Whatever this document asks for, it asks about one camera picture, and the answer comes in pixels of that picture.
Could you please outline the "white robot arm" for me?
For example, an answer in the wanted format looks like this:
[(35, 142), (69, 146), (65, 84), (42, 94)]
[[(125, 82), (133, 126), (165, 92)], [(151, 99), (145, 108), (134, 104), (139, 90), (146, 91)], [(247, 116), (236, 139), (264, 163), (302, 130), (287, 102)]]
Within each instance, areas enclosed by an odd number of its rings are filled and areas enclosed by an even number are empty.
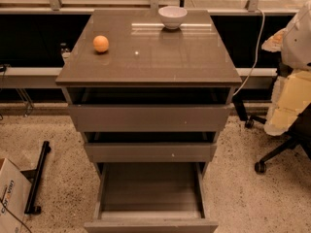
[(288, 25), (268, 38), (263, 50), (281, 52), (282, 63), (292, 72), (279, 76), (273, 86), (264, 131), (282, 135), (311, 104), (311, 1), (307, 1)]

